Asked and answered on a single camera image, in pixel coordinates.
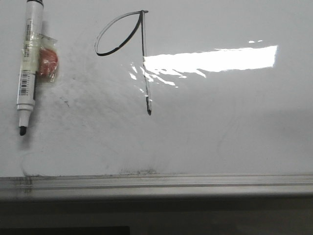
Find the white black-tipped whiteboard marker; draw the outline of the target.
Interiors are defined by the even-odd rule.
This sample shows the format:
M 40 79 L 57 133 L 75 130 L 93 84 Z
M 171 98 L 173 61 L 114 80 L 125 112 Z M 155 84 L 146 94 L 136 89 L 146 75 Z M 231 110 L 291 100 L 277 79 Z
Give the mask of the white black-tipped whiteboard marker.
M 30 116 L 35 107 L 43 12 L 44 2 L 42 0 L 28 0 L 26 2 L 22 61 L 17 96 L 20 136 L 26 134 Z

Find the aluminium whiteboard frame rail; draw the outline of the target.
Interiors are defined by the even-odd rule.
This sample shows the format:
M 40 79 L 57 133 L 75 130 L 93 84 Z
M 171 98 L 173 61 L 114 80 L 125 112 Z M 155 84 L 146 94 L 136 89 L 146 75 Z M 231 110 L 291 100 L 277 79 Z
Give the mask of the aluminium whiteboard frame rail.
M 311 196 L 312 193 L 310 174 L 27 176 L 0 180 L 3 202 Z

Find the white glossy whiteboard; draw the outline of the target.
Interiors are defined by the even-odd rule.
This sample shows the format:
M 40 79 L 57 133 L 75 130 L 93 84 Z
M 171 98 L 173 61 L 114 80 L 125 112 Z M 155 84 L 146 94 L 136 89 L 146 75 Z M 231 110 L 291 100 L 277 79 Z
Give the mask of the white glossy whiteboard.
M 0 3 L 2 177 L 312 173 L 312 1 L 44 5 L 59 74 L 20 136 L 25 1 Z

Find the red magnet taped to marker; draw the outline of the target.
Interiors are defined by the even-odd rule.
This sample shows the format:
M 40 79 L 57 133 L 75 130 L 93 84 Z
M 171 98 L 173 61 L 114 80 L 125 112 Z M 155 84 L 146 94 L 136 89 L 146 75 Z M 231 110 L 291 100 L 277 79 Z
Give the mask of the red magnet taped to marker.
M 45 35 L 41 35 L 40 39 L 38 82 L 54 83 L 59 69 L 57 40 Z

